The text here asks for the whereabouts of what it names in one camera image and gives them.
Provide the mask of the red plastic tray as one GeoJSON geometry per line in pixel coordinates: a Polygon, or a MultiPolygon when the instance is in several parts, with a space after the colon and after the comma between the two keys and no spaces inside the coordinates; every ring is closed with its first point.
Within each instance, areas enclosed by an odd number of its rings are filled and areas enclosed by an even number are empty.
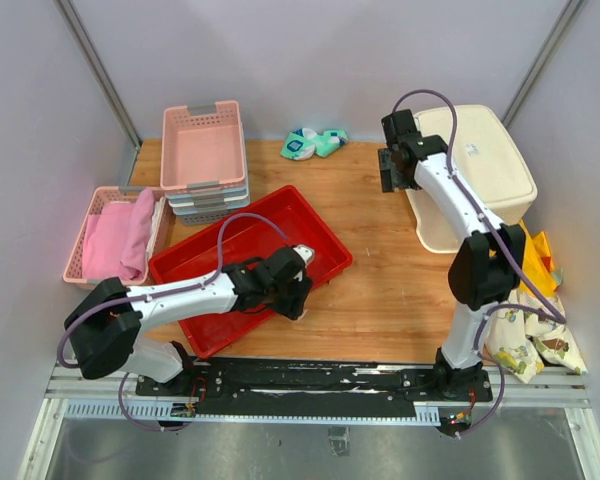
{"type": "MultiPolygon", "coordinates": [[[[261,220],[240,218],[223,235],[223,263],[241,264],[247,272],[286,246],[306,245],[315,257],[307,268],[313,288],[341,274],[353,256],[296,187],[287,185],[242,210],[258,214],[279,227],[284,236],[261,220]]],[[[199,233],[154,255],[149,270],[158,284],[193,279],[217,267],[218,221],[199,233]]],[[[246,313],[230,312],[191,317],[180,322],[195,355],[207,359],[274,316],[258,306],[246,313]]]]}

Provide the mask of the large cream perforated container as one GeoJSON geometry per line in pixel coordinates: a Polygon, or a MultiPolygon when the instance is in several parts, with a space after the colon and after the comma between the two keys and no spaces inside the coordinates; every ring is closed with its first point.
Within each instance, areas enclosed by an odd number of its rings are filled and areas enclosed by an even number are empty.
{"type": "MultiPolygon", "coordinates": [[[[479,198],[505,223],[518,223],[537,197],[536,183],[520,151],[496,114],[483,105],[457,105],[453,158],[479,198]]],[[[460,243],[430,195],[406,196],[422,246],[435,254],[457,252],[460,243]]]]}

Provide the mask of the white perforated basket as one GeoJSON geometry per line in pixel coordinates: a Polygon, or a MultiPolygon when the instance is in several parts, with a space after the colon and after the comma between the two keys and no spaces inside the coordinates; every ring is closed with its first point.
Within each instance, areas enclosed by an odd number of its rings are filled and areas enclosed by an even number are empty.
{"type": "Polygon", "coordinates": [[[215,198],[209,201],[195,202],[193,199],[169,199],[168,203],[178,216],[207,214],[225,210],[240,209],[250,204],[251,197],[215,198]]]}

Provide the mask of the pink perforated basket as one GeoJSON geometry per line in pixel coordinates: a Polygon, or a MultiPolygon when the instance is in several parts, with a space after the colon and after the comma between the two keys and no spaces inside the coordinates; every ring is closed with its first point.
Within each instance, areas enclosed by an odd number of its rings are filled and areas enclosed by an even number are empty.
{"type": "Polygon", "coordinates": [[[164,111],[160,170],[164,191],[232,188],[246,177],[244,132],[237,101],[164,111]]]}

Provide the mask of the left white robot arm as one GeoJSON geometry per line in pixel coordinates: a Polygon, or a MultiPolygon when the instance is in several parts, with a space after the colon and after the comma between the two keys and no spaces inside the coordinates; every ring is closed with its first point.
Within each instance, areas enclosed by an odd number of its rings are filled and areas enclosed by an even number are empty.
{"type": "Polygon", "coordinates": [[[313,286],[308,267],[315,252],[285,246],[269,257],[224,265],[206,275],[154,286],[101,281],[65,319],[59,363],[95,380],[117,371],[149,377],[170,394],[187,393],[194,371],[176,342],[145,338],[159,326],[187,318],[272,310],[298,319],[313,286]]]}

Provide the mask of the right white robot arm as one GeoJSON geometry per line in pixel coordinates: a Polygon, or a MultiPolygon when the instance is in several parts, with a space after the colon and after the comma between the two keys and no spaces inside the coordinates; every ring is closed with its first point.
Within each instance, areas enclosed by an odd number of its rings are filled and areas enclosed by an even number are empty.
{"type": "Polygon", "coordinates": [[[492,310],[519,286],[526,237],[479,199],[455,164],[451,140],[423,135],[410,110],[386,115],[381,125],[383,191],[425,191],[460,243],[448,272],[456,300],[451,330],[436,352],[431,377],[414,385],[444,400],[466,400],[483,382],[480,356],[492,310]]]}

